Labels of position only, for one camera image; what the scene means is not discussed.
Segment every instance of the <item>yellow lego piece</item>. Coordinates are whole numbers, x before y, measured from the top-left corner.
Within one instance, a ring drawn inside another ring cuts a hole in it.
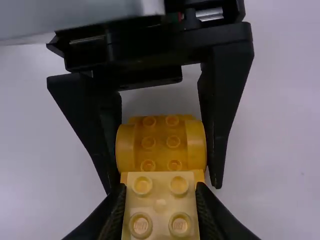
[[[191,171],[129,172],[122,240],[199,240]]]
[[[115,154],[120,173],[203,173],[207,166],[204,126],[191,115],[133,117],[118,129]]]

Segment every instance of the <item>white surface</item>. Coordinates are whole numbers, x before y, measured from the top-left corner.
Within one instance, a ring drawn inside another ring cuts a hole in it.
[[[231,130],[223,188],[214,192],[263,240],[318,240],[319,4],[247,0],[246,10],[256,57]],[[105,197],[46,89],[47,76],[64,72],[44,45],[0,48],[1,240],[59,240]],[[124,120],[199,117],[200,68],[183,74],[180,84],[122,93]]]

